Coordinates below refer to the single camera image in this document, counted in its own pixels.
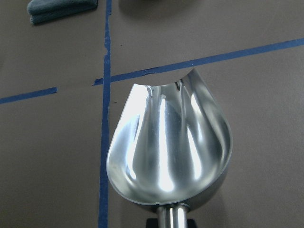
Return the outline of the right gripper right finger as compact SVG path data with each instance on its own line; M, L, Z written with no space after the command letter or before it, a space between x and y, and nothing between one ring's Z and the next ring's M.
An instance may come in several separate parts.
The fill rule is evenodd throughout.
M197 228L197 224L194 219L187 219L187 228Z

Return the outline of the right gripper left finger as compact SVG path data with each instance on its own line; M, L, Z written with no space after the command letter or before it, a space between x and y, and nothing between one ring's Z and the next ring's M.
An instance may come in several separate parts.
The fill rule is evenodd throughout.
M146 220L146 228L158 228L158 220L156 218L148 218Z

